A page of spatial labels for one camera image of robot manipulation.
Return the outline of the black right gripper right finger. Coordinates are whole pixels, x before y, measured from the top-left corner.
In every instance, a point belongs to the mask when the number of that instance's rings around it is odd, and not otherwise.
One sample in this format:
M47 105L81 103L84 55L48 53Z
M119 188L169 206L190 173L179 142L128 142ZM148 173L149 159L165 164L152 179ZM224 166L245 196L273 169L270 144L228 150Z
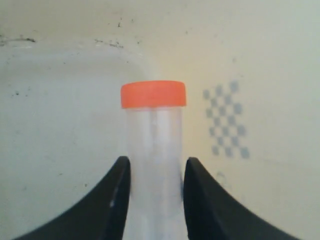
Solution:
M196 157L186 161L183 207L190 240L293 240L233 198Z

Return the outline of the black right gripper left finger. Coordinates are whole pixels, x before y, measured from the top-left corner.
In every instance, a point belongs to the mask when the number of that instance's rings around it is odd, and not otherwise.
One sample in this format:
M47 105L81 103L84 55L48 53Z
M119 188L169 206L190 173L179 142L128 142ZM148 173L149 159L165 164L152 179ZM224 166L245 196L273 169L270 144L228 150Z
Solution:
M120 156L101 181L71 208L20 240L121 240L129 208L131 164Z

